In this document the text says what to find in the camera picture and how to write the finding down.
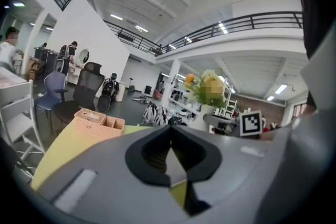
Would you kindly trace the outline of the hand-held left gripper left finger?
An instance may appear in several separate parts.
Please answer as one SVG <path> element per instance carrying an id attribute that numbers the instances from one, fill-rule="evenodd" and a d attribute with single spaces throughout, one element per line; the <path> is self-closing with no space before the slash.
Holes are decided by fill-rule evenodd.
<path id="1" fill-rule="evenodd" d="M 148 130 L 147 135 L 133 142 L 126 150 L 125 162 L 128 169 L 147 185 L 171 185 L 170 177 L 165 174 L 165 160 L 171 147 L 170 129 L 166 125 Z"/>

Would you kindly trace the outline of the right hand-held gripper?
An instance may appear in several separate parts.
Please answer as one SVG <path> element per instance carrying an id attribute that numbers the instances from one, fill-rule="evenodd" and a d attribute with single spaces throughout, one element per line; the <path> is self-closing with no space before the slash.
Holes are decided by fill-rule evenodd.
<path id="1" fill-rule="evenodd" d="M 257 140 L 263 133 L 261 111 L 240 113 L 232 119 L 205 114 L 203 120 L 215 129 L 215 134 Z"/>

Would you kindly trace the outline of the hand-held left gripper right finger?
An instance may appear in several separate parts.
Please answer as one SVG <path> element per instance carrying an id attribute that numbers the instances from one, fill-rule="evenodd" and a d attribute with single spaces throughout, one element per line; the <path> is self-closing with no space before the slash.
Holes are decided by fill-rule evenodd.
<path id="1" fill-rule="evenodd" d="M 211 207 L 208 202 L 198 198 L 194 184 L 209 180 L 222 162 L 220 150 L 209 138 L 209 133 L 189 127 L 170 127 L 172 150 L 186 172 L 183 209 L 190 216 L 198 215 Z"/>

